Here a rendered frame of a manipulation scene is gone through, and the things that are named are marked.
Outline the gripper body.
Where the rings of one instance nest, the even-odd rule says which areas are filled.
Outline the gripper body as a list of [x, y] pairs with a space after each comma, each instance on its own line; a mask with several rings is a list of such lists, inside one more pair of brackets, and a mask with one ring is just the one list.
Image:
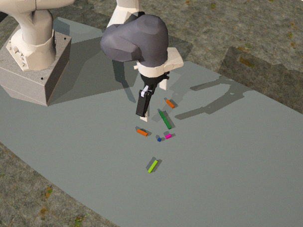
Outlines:
[[159, 76], [159, 77], [153, 77], [153, 78], [149, 78], [149, 77], [146, 77], [146, 76], [144, 76], [144, 75], [141, 74], [141, 78], [142, 78], [142, 80], [145, 83], [144, 88], [147, 85], [148, 86], [148, 90], [152, 90], [154, 84], [160, 83], [164, 79], [164, 77], [165, 77], [165, 73], [163, 75]]

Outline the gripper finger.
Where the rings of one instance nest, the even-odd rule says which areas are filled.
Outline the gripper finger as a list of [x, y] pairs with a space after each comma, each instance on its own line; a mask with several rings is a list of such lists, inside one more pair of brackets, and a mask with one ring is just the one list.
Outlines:
[[167, 74], [169, 74], [169, 71], [165, 73], [165, 78], [162, 82], [159, 83], [159, 87], [166, 90], [167, 89], [167, 80], [169, 79], [169, 76], [167, 76]]
[[139, 99], [138, 99], [138, 105], [136, 114], [140, 116], [140, 119], [144, 121], [148, 121], [148, 106], [150, 103], [151, 96], [154, 94], [155, 88], [157, 87], [157, 84], [154, 84], [152, 92], [148, 91], [148, 86], [142, 90], [139, 91]]

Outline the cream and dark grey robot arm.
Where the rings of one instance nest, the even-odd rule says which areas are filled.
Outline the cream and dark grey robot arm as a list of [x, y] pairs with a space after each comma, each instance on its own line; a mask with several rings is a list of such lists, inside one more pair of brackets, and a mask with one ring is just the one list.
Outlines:
[[[6, 48], [22, 71], [43, 70], [55, 61], [56, 40], [49, 9], [70, 6], [75, 1], [0, 0], [0, 11], [14, 17], [21, 27]], [[183, 66], [177, 48], [168, 47], [168, 30], [160, 17], [145, 14], [140, 0], [116, 1], [100, 41], [107, 57], [121, 62], [137, 61], [134, 69], [149, 78]]]

